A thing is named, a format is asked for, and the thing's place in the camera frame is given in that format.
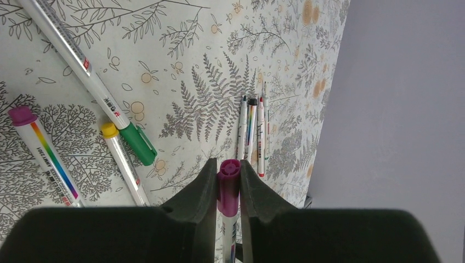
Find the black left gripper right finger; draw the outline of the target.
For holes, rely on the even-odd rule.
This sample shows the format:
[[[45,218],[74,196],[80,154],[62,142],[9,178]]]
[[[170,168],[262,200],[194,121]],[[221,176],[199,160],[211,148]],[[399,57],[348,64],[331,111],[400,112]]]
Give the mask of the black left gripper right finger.
[[[241,162],[242,262],[439,262],[421,223],[397,209],[298,209]]]

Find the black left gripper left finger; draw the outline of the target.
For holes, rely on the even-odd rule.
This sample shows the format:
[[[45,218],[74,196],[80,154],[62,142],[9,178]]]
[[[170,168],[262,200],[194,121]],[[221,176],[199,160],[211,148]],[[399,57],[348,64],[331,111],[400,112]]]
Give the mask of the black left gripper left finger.
[[[1,246],[1,262],[213,262],[217,160],[157,207],[39,208]]]

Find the purple cap pen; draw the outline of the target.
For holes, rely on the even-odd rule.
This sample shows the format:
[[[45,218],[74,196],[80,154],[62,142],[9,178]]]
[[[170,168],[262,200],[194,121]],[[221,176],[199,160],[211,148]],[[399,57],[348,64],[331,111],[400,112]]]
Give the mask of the purple cap pen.
[[[16,131],[44,171],[59,201],[66,206],[84,207],[82,194],[39,118],[27,106],[10,109],[8,115]]]
[[[227,159],[221,163],[217,173],[217,208],[222,215],[223,262],[235,262],[240,169],[239,160]]]

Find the green cap long pen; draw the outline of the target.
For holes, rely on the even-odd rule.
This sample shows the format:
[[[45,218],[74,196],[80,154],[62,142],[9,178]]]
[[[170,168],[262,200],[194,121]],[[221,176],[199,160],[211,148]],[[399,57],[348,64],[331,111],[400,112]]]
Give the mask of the green cap long pen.
[[[51,6],[46,1],[20,1],[19,3],[114,123],[142,164],[151,165],[157,152],[150,140],[125,115]]]

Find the yellow cap pen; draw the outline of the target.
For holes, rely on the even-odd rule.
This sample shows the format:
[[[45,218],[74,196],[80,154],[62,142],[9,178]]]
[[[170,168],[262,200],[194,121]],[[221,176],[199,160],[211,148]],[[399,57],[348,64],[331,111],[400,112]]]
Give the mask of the yellow cap pen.
[[[133,165],[125,148],[119,130],[111,122],[102,124],[100,129],[103,139],[106,142],[120,173],[122,174],[135,204],[140,207],[148,207],[150,205],[149,199],[141,184],[135,166]]]

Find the red cap pen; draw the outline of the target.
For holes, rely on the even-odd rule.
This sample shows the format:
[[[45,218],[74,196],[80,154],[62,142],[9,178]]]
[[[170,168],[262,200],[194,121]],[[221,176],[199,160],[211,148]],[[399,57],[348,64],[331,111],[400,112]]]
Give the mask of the red cap pen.
[[[257,139],[258,139],[258,175],[263,178],[265,175],[265,157],[264,157],[264,103],[260,97],[258,103],[257,116]]]

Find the black cap pen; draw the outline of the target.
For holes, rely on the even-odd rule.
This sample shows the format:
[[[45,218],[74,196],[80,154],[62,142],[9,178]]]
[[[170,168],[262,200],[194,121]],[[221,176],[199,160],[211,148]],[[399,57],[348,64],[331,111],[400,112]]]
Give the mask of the black cap pen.
[[[246,137],[246,153],[245,159],[251,163],[252,152],[253,152],[253,140],[254,140],[254,129],[255,121],[257,116],[257,98],[251,98],[248,100],[248,117],[247,117],[247,137]]]

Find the clear cap pen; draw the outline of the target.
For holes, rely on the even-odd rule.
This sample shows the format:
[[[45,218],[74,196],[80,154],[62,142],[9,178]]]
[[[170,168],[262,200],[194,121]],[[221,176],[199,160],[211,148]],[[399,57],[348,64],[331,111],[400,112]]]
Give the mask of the clear cap pen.
[[[263,107],[264,107],[264,124],[265,124],[265,160],[269,159],[269,100],[268,100],[268,89],[266,81],[263,82]]]

